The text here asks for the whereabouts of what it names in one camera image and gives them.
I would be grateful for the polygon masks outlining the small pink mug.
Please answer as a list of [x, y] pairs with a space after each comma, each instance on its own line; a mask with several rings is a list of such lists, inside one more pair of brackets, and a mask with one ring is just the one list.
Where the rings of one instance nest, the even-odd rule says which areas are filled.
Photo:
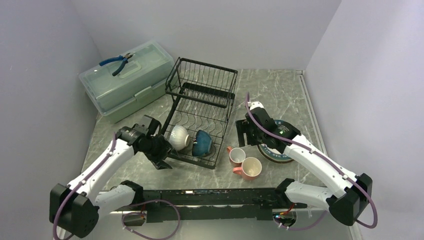
[[228, 146], [226, 151], [228, 153], [229, 162], [233, 167], [240, 167], [246, 159], [245, 151], [239, 147]]

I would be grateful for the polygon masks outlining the white ceramic bowl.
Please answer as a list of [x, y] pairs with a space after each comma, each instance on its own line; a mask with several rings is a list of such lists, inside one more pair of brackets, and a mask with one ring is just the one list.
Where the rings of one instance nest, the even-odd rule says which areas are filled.
[[191, 137], [186, 128], [181, 125], [175, 125], [170, 133], [168, 141], [178, 152], [190, 145]]

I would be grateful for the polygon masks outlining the green rimmed white plate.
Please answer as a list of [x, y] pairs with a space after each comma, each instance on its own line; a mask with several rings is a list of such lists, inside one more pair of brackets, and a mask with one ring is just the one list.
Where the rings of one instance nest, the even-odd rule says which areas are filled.
[[[300, 134], [300, 131], [288, 122], [284, 122], [281, 119], [275, 119], [274, 122], [277, 125], [282, 125], [283, 127], [287, 127], [289, 130], [292, 130], [292, 133], [281, 133], [284, 138], [292, 140], [296, 135]], [[269, 148], [266, 144], [258, 145], [257, 149], [266, 159], [277, 164], [288, 164], [294, 161], [286, 154], [282, 154], [276, 149]]]

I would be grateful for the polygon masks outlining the large pink mug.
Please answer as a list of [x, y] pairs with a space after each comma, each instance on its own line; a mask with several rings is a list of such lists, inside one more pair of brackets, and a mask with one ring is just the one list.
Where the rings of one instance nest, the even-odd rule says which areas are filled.
[[241, 166], [234, 167], [232, 172], [240, 175], [246, 181], [252, 181], [259, 177], [262, 172], [262, 163], [255, 157], [247, 157]]

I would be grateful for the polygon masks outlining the dark blue tan bowl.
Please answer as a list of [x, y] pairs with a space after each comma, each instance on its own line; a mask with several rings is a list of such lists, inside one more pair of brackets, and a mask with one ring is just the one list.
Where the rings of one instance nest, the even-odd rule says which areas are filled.
[[198, 130], [192, 145], [192, 156], [205, 157], [210, 154], [213, 141], [204, 130]]

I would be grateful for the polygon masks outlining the black wire dish rack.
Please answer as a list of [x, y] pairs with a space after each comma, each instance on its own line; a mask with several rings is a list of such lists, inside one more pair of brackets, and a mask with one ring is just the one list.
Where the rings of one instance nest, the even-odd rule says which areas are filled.
[[[179, 57], [165, 83], [165, 93], [172, 98], [170, 112], [161, 133], [169, 138], [176, 125], [184, 127], [190, 143], [173, 150], [175, 160], [213, 170], [229, 124], [235, 100], [238, 71], [224, 66]], [[198, 131], [211, 137], [211, 150], [205, 156], [194, 156], [192, 146]]]

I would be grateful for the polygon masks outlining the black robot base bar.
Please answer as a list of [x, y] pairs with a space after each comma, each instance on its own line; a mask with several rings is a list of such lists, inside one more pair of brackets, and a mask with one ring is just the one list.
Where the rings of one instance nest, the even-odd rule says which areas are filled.
[[288, 208], [305, 209], [304, 203], [291, 204], [272, 187], [226, 189], [145, 190], [136, 206], [121, 211], [146, 213], [148, 223], [177, 220], [256, 219], [271, 221], [273, 215]]

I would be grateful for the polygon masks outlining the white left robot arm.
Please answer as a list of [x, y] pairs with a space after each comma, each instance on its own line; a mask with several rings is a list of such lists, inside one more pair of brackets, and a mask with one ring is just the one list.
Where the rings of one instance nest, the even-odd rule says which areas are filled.
[[58, 229], [79, 238], [86, 237], [101, 217], [121, 207], [139, 209], [145, 203], [141, 185], [125, 180], [102, 193], [103, 187], [116, 171], [137, 153], [143, 153], [158, 170], [170, 169], [165, 162], [172, 145], [161, 134], [162, 124], [144, 115], [140, 123], [120, 128], [104, 152], [79, 176], [69, 183], [56, 184], [49, 194], [49, 221], [53, 239]]

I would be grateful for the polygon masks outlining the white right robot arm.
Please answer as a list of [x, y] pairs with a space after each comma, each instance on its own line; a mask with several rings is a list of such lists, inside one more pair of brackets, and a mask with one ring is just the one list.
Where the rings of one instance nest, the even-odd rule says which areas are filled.
[[262, 106], [250, 106], [244, 119], [235, 122], [239, 146], [266, 145], [300, 163], [320, 179], [323, 187], [306, 185], [287, 178], [275, 188], [276, 203], [287, 208], [302, 203], [321, 208], [337, 221], [358, 223], [373, 229], [378, 224], [372, 200], [373, 180], [366, 173], [356, 174], [342, 167], [317, 149], [292, 124], [276, 122]]

